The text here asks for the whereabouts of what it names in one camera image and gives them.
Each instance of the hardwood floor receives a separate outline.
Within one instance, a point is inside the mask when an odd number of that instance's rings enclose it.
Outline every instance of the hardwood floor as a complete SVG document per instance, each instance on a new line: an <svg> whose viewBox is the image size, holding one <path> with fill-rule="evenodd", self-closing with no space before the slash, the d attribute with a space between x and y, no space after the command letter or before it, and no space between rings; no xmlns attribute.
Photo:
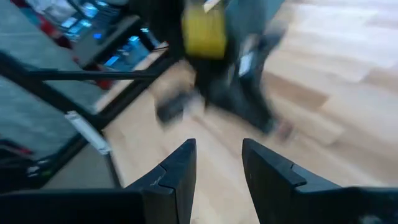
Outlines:
<svg viewBox="0 0 398 224"><path fill-rule="evenodd" d="M398 185L396 9L394 0L284 3L276 20L288 30L266 62L263 85L276 112L295 125L285 143L221 111L204 113L200 103L182 122L161 128L155 102L193 80L186 62L175 64L104 130L123 185L187 138L196 138L198 149L192 223L258 223L243 174L243 138L342 186Z"/></svg>

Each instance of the white label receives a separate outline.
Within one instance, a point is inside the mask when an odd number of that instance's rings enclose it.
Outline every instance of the white label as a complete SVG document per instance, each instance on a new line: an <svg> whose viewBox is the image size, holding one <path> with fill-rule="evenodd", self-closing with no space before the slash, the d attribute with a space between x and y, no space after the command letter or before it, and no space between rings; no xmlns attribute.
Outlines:
<svg viewBox="0 0 398 224"><path fill-rule="evenodd" d="M253 52L250 52L245 56L241 57L241 63L239 64L239 77L242 77L250 70L252 59L253 59Z"/></svg>
<svg viewBox="0 0 398 224"><path fill-rule="evenodd" d="M69 111L65 117L100 154L107 155L111 151L105 139L76 111Z"/></svg>

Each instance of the yellow bag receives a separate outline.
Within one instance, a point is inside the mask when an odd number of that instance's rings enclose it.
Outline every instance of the yellow bag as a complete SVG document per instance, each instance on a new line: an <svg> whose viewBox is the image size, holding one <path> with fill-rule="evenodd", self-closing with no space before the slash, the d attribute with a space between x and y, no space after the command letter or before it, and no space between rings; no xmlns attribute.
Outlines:
<svg viewBox="0 0 398 224"><path fill-rule="evenodd" d="M226 32L222 10L205 12L194 5L185 10L182 18L186 53L191 56L222 59L226 48Z"/></svg>

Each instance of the desk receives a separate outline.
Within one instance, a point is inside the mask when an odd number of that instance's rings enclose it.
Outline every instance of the desk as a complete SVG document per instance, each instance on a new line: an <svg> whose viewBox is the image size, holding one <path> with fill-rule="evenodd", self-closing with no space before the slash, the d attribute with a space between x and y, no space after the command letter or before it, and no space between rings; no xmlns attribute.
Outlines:
<svg viewBox="0 0 398 224"><path fill-rule="evenodd" d="M378 35L383 41L373 37L380 32L375 26L388 19L383 7L369 12L361 7L363 2L353 3L355 10L334 1L333 7L306 2L311 3L282 6L276 19L289 22L289 30L264 70L263 85L276 112L295 125L292 139L282 143L272 135L266 138L213 109L203 113L194 108L183 121L162 129L155 102L176 83L188 87L193 81L192 70L182 60L104 129L122 186L188 138L197 140L192 223L258 223L241 162L243 138L253 138L342 186L396 186L398 78L393 65L396 68L398 57L391 55L398 45L388 41L396 30L383 30L389 34Z"/></svg>
<svg viewBox="0 0 398 224"><path fill-rule="evenodd" d="M141 23L138 16L129 16L124 18L114 31L102 44L98 44L98 40L93 36L95 33L102 33L102 29L91 29L85 32L77 42L73 44L73 51L79 59L81 67L97 62L109 54L116 51L123 42L135 33L139 32Z"/></svg>

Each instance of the metal frame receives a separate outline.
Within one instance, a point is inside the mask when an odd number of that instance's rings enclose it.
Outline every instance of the metal frame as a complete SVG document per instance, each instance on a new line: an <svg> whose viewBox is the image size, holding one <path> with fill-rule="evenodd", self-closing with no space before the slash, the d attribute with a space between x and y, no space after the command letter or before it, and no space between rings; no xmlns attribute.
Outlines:
<svg viewBox="0 0 398 224"><path fill-rule="evenodd" d="M54 108L67 114L76 111L86 119L97 132L102 134L104 129L117 115L122 112L132 101L134 101L158 76L166 71L176 59L171 57L166 50L148 69L132 72L61 72L58 70L36 70L28 71L24 65L11 56L0 52L0 71L2 76L31 92L41 100ZM115 99L98 114L91 114L84 108L74 103L71 99L46 84L47 80L135 80L125 88ZM45 185L68 161L70 161L80 150L87 145L88 141L81 135L76 134L55 155L43 159L50 159L49 174L43 178L37 187ZM116 187L121 187L118 175L113 166L109 153L105 155L108 167Z"/></svg>

